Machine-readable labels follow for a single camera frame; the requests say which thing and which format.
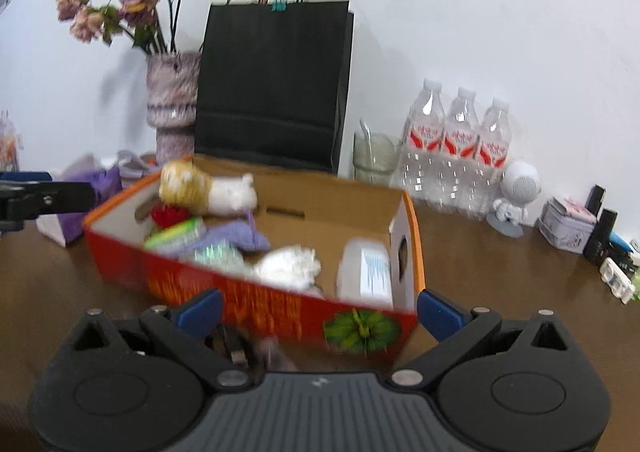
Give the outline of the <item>iridescent plastic bag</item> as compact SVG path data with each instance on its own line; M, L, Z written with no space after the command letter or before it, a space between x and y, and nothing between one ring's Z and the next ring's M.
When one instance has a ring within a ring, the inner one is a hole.
M180 260L237 276L250 272L250 267L244 261L241 252L227 241L219 241L186 252L180 256Z

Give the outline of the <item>blue snack packet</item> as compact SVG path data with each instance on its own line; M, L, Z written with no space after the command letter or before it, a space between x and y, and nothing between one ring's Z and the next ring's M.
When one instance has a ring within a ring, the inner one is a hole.
M143 244L145 248L180 248L195 242L206 232L202 218L191 218L150 236Z

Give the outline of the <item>purple knitted cloth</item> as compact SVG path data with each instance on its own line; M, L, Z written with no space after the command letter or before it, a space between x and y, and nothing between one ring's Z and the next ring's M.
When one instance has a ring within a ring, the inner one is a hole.
M266 252L271 248L268 238L257 230L253 214L247 212L243 219L209 227L198 240L189 243L182 251L195 252L221 242L226 242L245 253Z

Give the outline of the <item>clear plastic swab box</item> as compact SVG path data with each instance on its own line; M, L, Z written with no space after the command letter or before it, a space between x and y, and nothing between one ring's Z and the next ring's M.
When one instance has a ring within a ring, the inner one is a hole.
M336 276L335 296L354 305L393 308L390 256L375 240L351 238Z

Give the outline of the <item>white tissue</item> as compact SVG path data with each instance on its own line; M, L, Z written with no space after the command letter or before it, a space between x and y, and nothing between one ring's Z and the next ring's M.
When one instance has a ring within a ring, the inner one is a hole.
M321 262L312 248L286 246L263 256L254 265L254 272L264 285L290 292L304 292L316 285Z

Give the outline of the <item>red rose flower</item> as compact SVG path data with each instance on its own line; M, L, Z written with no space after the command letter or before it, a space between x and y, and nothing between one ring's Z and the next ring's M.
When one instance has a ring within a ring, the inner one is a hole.
M154 206L150 216L153 223L153 233L169 229L192 218L192 214L186 208L166 204Z

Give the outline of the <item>plush alpaca toy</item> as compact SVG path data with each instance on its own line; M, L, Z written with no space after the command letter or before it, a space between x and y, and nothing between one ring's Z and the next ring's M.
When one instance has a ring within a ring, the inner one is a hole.
M251 174L214 177L184 160L163 166L158 197L163 204L185 208L194 216L237 217L258 206Z

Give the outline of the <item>purple tissue pack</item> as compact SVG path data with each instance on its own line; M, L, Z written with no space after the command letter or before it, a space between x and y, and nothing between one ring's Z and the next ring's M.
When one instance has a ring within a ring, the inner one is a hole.
M62 172L53 174L56 184L65 183L54 214L36 220L38 231L62 247L70 246L84 233L85 216L122 190L117 165L107 166L88 153Z

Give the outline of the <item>red cardboard box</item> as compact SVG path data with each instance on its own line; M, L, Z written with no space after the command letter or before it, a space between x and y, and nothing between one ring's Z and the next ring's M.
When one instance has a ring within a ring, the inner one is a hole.
M104 280L168 306L216 288L224 323L254 336L391 361L418 323L420 229L401 190L194 156L84 229Z

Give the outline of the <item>middle water bottle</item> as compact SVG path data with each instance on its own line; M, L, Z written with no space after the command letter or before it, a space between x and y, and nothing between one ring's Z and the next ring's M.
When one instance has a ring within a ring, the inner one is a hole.
M473 157L477 146L475 98L474 91L460 87L446 116L433 202L438 212L449 214L456 208L464 162Z

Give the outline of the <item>water bottle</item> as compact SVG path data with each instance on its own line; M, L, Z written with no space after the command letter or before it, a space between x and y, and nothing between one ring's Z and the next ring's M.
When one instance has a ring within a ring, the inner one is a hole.
M427 178L442 145L445 111L441 92L440 82L424 79L402 133L396 184L418 200L426 199Z
M433 202L438 212L449 214L456 208L464 162L473 157L477 146L475 98L474 91L460 87L446 116Z
M472 160L462 166L457 210L483 220L495 195L501 169L512 141L508 102L495 98L485 112Z

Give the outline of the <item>left water bottle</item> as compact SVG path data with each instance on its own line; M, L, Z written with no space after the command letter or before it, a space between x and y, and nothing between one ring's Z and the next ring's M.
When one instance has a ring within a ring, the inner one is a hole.
M427 178L442 145L445 111L441 92L440 82L424 79L402 133L396 184L418 200L426 199Z

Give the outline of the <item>white astronaut figure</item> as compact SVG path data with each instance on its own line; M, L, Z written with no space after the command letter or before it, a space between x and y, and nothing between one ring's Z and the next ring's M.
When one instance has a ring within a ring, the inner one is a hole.
M537 169L524 160L514 160L502 173L500 196L492 202L486 221L508 238L521 238L526 207L538 198L540 191Z

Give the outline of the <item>small tin box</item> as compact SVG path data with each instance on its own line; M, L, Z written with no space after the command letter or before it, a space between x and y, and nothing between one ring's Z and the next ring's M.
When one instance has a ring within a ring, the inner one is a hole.
M550 198L536 226L557 250L581 254L596 223L596 216L581 204L567 198Z

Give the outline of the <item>tall black tube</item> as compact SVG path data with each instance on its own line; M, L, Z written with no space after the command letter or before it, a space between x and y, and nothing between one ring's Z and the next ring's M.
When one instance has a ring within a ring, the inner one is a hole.
M603 209L601 216L594 226L590 237L582 251L590 264L600 267L608 256L608 246L610 246L610 236L617 220L617 212L611 209Z

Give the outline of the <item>glass cup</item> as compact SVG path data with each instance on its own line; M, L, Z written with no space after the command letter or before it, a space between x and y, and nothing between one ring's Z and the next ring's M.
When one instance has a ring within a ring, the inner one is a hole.
M389 186L399 162L401 142L394 137L380 132L371 134L374 167L367 168L366 154L362 132L354 133L352 144L352 175L357 181L376 184L377 186Z

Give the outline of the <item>right water bottle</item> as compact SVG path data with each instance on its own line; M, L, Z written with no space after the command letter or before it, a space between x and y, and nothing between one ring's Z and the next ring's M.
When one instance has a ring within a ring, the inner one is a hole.
M457 210L483 220L495 195L501 169L512 141L508 102L495 98L485 112L472 160L462 166Z

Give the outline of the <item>purple ceramic vase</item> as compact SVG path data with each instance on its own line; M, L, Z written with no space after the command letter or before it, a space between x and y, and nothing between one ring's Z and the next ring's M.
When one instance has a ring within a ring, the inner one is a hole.
M194 151L198 107L199 51L153 54L146 59L146 122L155 129L155 159L189 156Z

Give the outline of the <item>spoon in glass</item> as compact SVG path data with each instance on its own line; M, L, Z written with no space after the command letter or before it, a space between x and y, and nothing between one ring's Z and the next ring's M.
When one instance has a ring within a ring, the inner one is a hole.
M363 136L364 154L366 154L367 168L369 170L372 170L374 167L374 157L372 152L371 129L363 118L360 118L359 125Z

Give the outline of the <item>black paper bag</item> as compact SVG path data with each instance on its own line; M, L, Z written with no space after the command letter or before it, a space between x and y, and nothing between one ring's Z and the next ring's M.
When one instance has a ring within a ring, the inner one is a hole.
M201 45L198 154L336 174L354 15L346 0L209 7Z

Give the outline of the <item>teal binder clip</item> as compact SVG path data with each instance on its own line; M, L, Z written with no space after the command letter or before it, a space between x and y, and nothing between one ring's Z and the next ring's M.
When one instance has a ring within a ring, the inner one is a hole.
M288 3L285 0L274 0L271 4L271 10L273 12L283 12L286 10Z

